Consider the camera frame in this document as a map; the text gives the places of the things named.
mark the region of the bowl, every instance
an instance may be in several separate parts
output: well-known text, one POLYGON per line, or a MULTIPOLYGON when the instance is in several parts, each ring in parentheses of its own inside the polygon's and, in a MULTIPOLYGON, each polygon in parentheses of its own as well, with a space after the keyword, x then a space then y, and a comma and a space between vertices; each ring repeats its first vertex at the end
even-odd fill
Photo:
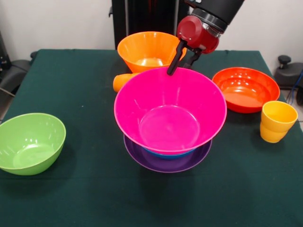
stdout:
POLYGON ((182 154, 210 141, 223 127, 227 108, 218 86, 193 70, 142 72, 118 92, 114 114, 133 142, 158 154, 182 154))
POLYGON ((222 90, 227 108, 242 114, 262 110, 264 103, 280 96, 278 84, 258 70, 234 67, 219 71, 213 82, 222 90))
POLYGON ((174 154, 159 154, 159 153, 156 153, 154 151, 148 150, 146 148, 144 148, 144 150, 146 150, 147 153, 150 153, 151 155, 153 155, 155 157, 166 159, 166 160, 173 160, 173 159, 185 157, 185 156, 190 155, 192 152, 195 151, 195 149, 193 149, 193 150, 181 153, 181 154, 175 154, 174 155, 174 154))
POLYGON ((168 67, 176 55, 179 39, 163 32, 139 32, 125 37, 118 44, 120 57, 133 73, 168 67))
POLYGON ((58 158, 66 129, 52 115, 28 113, 1 124, 0 135, 0 168, 16 175, 35 175, 58 158))

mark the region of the bowl rim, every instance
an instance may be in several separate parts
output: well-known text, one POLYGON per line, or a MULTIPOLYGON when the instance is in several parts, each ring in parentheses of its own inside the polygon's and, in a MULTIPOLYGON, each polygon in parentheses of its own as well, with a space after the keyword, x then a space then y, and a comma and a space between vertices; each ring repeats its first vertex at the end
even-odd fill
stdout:
POLYGON ((28 168, 37 166, 37 165, 39 165, 39 164, 45 162, 46 160, 50 159, 52 156, 54 156, 54 155, 60 150, 60 148, 63 146, 63 144, 64 144, 64 142, 65 142, 65 139, 66 139, 66 128, 65 128, 65 125, 64 125, 64 123, 63 123, 58 117, 56 117, 56 116, 54 116, 54 115, 51 115, 51 114, 48 114, 48 113, 47 113, 47 114, 46 114, 46 113, 39 113, 39 112, 35 112, 35 113, 24 113, 24 114, 21 114, 21 115, 18 115, 18 116, 15 116, 15 117, 12 117, 12 118, 6 120, 6 121, 3 122, 2 124, 0 124, 0 127, 2 127, 2 125, 5 125, 7 122, 13 121, 13 120, 15 120, 15 119, 17 119, 17 118, 20 118, 20 117, 29 116, 29 115, 45 115, 45 116, 49 116, 49 117, 51 117, 51 118, 57 120, 57 121, 63 126, 64 135, 63 135, 63 139, 62 139, 62 142, 61 142, 59 148, 58 148, 51 156, 49 156, 49 157, 46 158, 45 160, 43 160, 43 161, 41 161, 41 162, 39 162, 39 163, 33 164, 33 165, 31 165, 31 166, 26 166, 26 167, 21 167, 21 168, 11 168, 11 167, 2 167, 2 166, 0 165, 0 168, 1 168, 1 169, 7 169, 7 170, 22 170, 22 169, 28 169, 28 168))
MULTIPOLYGON (((137 32, 137 33, 133 33, 133 34, 131 34, 131 35, 128 35, 128 36, 124 37, 124 38, 119 42, 119 44, 118 44, 118 46, 117 46, 117 52, 118 52, 119 56, 120 56, 124 61, 126 61, 126 62, 128 62, 128 63, 131 63, 131 64, 133 64, 133 65, 137 65, 137 66, 141 66, 141 67, 150 68, 151 66, 139 65, 139 64, 137 64, 136 62, 127 60, 125 57, 122 56, 121 51, 120 51, 120 50, 121 50, 122 42, 124 42, 126 39, 128 39, 128 38, 130 38, 130 37, 133 37, 133 36, 138 36, 138 35, 142 35, 142 34, 150 34, 150 33, 165 34, 165 35, 168 35, 168 36, 170 36, 170 37, 174 37, 174 38, 177 38, 177 39, 178 39, 178 37, 176 37, 176 36, 174 36, 174 35, 172 35, 172 34, 169 34, 169 33, 165 33, 165 32, 146 31, 146 32, 137 32)), ((186 55, 186 53, 187 53, 187 48, 184 48, 182 51, 183 51, 183 53, 182 53, 182 55, 181 55, 180 60, 182 60, 182 59, 185 57, 185 55, 186 55)), ((168 64, 163 64, 162 66, 156 66, 155 68, 167 67, 167 66, 169 66, 169 65, 170 65, 170 63, 168 63, 168 64)))
MULTIPOLYGON (((167 70, 168 67, 162 67, 162 68, 155 68, 155 69, 152 69, 152 70, 148 70, 148 71, 145 71, 145 72, 149 72, 149 71, 153 71, 153 70, 167 70)), ((114 102, 114 116, 115 116, 115 121, 119 127, 119 129, 122 131, 122 133, 127 137, 129 138, 132 142, 138 144, 139 146, 143 147, 143 148, 146 148, 146 149, 149 149, 149 150, 153 150, 153 151, 158 151, 158 152, 162 152, 162 153, 176 153, 176 152, 187 152, 187 151, 190 151, 190 150, 193 150, 193 149, 196 149, 206 143, 208 143, 209 141, 211 141, 214 137, 216 137, 216 135, 221 131, 221 129, 223 128, 224 124, 225 124, 225 121, 226 121, 226 117, 227 117, 227 103, 226 103, 226 99, 223 95, 223 92, 220 90, 220 88, 210 79, 208 78, 207 76, 205 76, 204 74, 198 72, 198 71, 195 71, 195 70, 191 70, 191 69, 186 69, 186 68, 181 68, 181 67, 178 67, 177 70, 184 70, 184 71, 192 71, 194 73, 199 73, 201 74, 203 77, 205 77, 207 80, 209 80, 209 82, 211 82, 213 85, 215 85, 217 88, 218 88, 218 92, 220 93, 222 99, 224 100, 224 117, 223 117, 223 120, 222 120, 222 123, 220 125, 220 127, 218 128, 218 130, 207 140, 205 140, 203 143, 199 143, 198 145, 196 146, 191 146, 189 148, 184 148, 184 149, 179 149, 179 150, 162 150, 162 149, 157 149, 157 148, 151 148, 151 147, 148 147, 146 145, 143 145, 137 141, 135 141, 133 138, 131 138, 126 132, 125 130, 121 127, 121 124, 117 118, 117 115, 116 115, 116 106, 117 106, 117 100, 119 98, 119 96, 121 95, 121 91, 124 90, 124 88, 126 86, 123 86, 117 93, 116 97, 115 97, 115 102, 114 102)), ((136 78, 138 78, 138 76, 141 76, 141 74, 144 74, 145 72, 142 72, 140 74, 138 74, 137 76, 135 77, 132 77, 128 82, 127 84, 132 81, 132 80, 136 80, 136 78)))
MULTIPOLYGON (((273 84, 275 85, 276 89, 278 90, 278 94, 277 94, 276 97, 274 97, 274 99, 271 99, 271 100, 269 100, 268 102, 270 102, 270 101, 276 101, 276 100, 278 100, 278 98, 280 97, 281 91, 280 91, 279 85, 276 83, 276 81, 275 81, 271 76, 269 76, 268 74, 266 74, 266 73, 264 73, 264 72, 262 72, 262 71, 253 69, 253 68, 248 68, 248 67, 229 67, 229 68, 225 68, 225 69, 222 69, 222 70, 216 72, 215 75, 214 75, 213 78, 212 78, 212 81, 214 81, 216 77, 219 77, 218 75, 219 75, 220 73, 222 73, 222 72, 224 72, 224 71, 226 71, 226 70, 232 70, 232 69, 242 69, 242 70, 255 71, 255 72, 258 72, 258 73, 262 74, 263 76, 269 78, 269 80, 273 82, 273 84)), ((239 107, 246 108, 246 109, 251 109, 251 108, 262 108, 263 105, 265 104, 265 103, 264 103, 264 104, 262 104, 262 105, 260 105, 260 106, 254 106, 254 107, 249 106, 249 107, 248 107, 248 106, 242 106, 242 105, 236 104, 236 103, 234 103, 234 102, 230 102, 230 101, 228 101, 228 100, 226 100, 226 102, 231 103, 231 104, 236 105, 236 106, 239 106, 239 107)))
POLYGON ((275 122, 275 123, 279 123, 279 124, 293 124, 293 123, 295 123, 295 122, 298 120, 298 117, 299 117, 298 111, 297 111, 292 105, 290 105, 290 104, 288 104, 288 103, 286 103, 286 102, 279 101, 279 100, 272 100, 272 101, 266 102, 266 103, 262 106, 262 113, 263 113, 268 119, 270 119, 271 121, 273 121, 273 122, 275 122), (275 120, 275 119, 272 119, 272 118, 266 113, 266 111, 265 111, 265 107, 266 107, 267 105, 272 104, 272 103, 277 103, 277 104, 279 104, 279 105, 285 105, 285 106, 291 108, 292 110, 294 110, 294 112, 296 113, 296 118, 295 118, 295 120, 290 121, 290 122, 280 122, 280 121, 277 121, 277 120, 275 120))

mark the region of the yellow cup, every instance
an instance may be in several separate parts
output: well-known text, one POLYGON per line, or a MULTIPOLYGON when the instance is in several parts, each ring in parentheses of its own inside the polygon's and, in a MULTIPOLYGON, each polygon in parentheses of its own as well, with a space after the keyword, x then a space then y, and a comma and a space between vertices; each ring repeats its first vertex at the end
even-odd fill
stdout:
POLYGON ((270 101, 263 105, 260 134, 269 143, 278 143, 298 119, 298 112, 289 104, 270 101))

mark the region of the stacked bowls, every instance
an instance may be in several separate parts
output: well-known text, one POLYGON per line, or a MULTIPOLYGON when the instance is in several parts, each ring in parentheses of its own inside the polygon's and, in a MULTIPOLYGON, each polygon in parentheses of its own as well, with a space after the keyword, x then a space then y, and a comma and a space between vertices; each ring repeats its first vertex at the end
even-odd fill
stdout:
POLYGON ((145 152, 182 158, 208 143, 222 128, 227 108, 222 92, 206 76, 178 68, 148 70, 129 80, 114 104, 116 122, 145 152))

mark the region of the plate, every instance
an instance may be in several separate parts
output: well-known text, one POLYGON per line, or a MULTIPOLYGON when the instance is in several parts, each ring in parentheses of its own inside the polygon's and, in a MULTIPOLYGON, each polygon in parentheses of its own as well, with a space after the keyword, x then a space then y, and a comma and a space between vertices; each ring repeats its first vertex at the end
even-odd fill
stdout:
POLYGON ((189 170, 202 162, 212 146, 212 140, 185 157, 171 160, 155 157, 126 136, 124 136, 124 144, 129 155, 143 167, 160 173, 178 173, 189 170))

